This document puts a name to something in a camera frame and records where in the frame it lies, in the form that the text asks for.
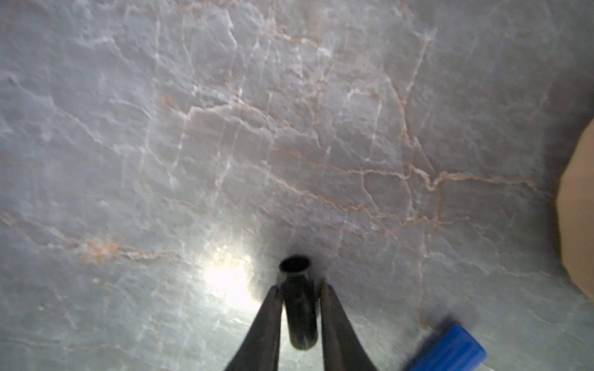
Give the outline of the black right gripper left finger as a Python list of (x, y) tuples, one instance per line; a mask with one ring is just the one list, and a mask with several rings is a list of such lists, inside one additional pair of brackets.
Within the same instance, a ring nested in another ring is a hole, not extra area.
[(278, 370), (282, 308), (282, 294), (279, 287), (273, 285), (226, 371)]

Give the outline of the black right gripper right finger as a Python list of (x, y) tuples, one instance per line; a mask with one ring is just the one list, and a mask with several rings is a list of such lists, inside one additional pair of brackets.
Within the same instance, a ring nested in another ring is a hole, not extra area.
[(360, 344), (334, 288), (320, 285), (320, 312), (325, 371), (376, 370)]

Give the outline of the black pen cap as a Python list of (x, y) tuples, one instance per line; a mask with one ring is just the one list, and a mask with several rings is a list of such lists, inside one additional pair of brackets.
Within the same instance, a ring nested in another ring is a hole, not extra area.
[(310, 277), (311, 266), (311, 259), (300, 254), (287, 257), (278, 266), (289, 339), (298, 350), (311, 349), (318, 340), (317, 296)]

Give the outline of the white marker blue cap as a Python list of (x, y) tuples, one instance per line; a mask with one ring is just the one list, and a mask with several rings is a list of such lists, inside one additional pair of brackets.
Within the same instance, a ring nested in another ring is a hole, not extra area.
[(444, 318), (419, 346), (402, 370), (474, 371), (487, 359), (487, 351), (453, 317)]

